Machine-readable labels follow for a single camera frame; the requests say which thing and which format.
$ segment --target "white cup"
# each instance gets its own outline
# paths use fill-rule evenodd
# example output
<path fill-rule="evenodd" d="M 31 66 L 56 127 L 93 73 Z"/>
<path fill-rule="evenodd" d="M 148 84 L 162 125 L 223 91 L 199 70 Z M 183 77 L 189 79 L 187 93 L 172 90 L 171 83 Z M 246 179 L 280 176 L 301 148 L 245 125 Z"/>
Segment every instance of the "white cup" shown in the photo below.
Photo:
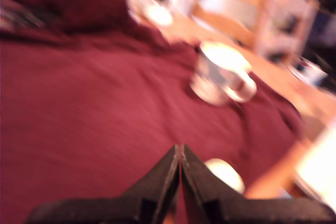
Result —
<path fill-rule="evenodd" d="M 229 98 L 237 102 L 250 100 L 257 91 L 248 75 L 250 63 L 234 48 L 215 41 L 200 44 L 199 60 L 191 88 L 204 101 L 222 105 Z"/>

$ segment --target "small white object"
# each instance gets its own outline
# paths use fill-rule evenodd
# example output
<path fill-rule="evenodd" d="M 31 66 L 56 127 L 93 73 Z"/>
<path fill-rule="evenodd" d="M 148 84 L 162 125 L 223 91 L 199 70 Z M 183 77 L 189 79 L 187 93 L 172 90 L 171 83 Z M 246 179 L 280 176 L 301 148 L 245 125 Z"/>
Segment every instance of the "small white object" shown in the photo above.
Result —
<path fill-rule="evenodd" d="M 288 70 L 296 78 L 311 86 L 318 85 L 326 76 L 328 76 L 327 73 L 325 73 L 318 65 L 314 64 L 313 62 L 305 59 L 305 63 L 307 63 L 308 66 L 304 67 L 305 70 L 303 72 L 300 72 L 293 66 L 289 66 Z"/>
<path fill-rule="evenodd" d="M 146 6 L 143 10 L 143 15 L 149 22 L 159 26 L 169 26 L 173 23 L 173 17 L 169 11 L 157 4 Z"/>
<path fill-rule="evenodd" d="M 245 190 L 241 176 L 224 160 L 212 158 L 205 162 L 208 169 L 221 181 L 227 184 L 238 193 L 242 194 Z"/>

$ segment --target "wooden chair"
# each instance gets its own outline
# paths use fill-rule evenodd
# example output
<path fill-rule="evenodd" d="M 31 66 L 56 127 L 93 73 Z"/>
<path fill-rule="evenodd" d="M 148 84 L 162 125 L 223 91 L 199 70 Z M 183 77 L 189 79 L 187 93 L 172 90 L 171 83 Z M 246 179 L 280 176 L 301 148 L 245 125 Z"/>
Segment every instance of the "wooden chair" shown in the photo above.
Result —
<path fill-rule="evenodd" d="M 248 48 L 254 48 L 256 41 L 256 31 L 260 29 L 263 20 L 267 19 L 268 14 L 263 12 L 262 10 L 266 6 L 269 0 L 241 0 L 251 6 L 254 6 L 258 9 L 258 17 L 256 25 L 252 28 L 252 30 L 247 29 L 243 24 L 238 21 L 220 15 L 208 12 L 200 7 L 198 3 L 193 6 L 191 14 L 203 22 L 206 22 L 213 28 L 217 29 L 220 32 L 223 32 L 230 37 L 239 40 L 242 44 L 244 44 Z"/>
<path fill-rule="evenodd" d="M 193 6 L 191 14 L 211 27 L 238 40 L 255 54 L 268 57 L 282 52 L 283 62 L 289 64 L 302 50 L 308 37 L 314 12 L 314 0 L 241 0 L 258 10 L 256 23 L 252 29 L 246 28 L 240 22 L 208 12 L 198 3 Z M 288 10 L 298 16 L 297 24 L 291 35 L 274 32 L 274 19 L 279 10 Z"/>

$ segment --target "table surface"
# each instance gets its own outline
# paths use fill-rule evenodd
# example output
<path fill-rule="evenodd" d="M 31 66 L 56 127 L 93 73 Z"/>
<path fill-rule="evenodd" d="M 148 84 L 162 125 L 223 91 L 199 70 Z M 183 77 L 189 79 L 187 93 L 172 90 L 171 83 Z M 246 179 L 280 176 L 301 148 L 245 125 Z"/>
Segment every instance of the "table surface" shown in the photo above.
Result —
<path fill-rule="evenodd" d="M 144 19 L 145 25 L 153 26 Z M 298 141 L 268 173 L 259 178 L 244 194 L 248 198 L 274 198 L 280 189 L 290 183 L 295 165 L 309 149 L 311 142 L 336 116 L 336 99 L 294 77 L 287 68 L 279 67 L 266 59 L 239 47 L 223 34 L 198 25 L 190 17 L 175 15 L 169 27 L 158 27 L 170 42 L 184 40 L 190 43 L 198 40 L 216 40 L 241 52 L 250 62 L 253 72 L 288 99 L 301 113 L 304 122 L 304 137 Z"/>

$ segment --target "red fabric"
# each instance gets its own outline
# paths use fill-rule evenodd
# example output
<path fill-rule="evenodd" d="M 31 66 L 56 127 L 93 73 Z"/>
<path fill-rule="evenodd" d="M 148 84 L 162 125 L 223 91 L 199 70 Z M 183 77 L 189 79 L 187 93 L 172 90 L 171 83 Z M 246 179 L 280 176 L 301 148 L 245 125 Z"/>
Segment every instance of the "red fabric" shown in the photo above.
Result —
<path fill-rule="evenodd" d="M 47 201 L 119 195 L 178 143 L 228 161 L 248 187 L 301 136 L 295 108 L 254 74 L 250 102 L 200 100 L 194 48 L 138 26 L 125 0 L 20 1 L 62 22 L 0 31 L 2 223 Z"/>

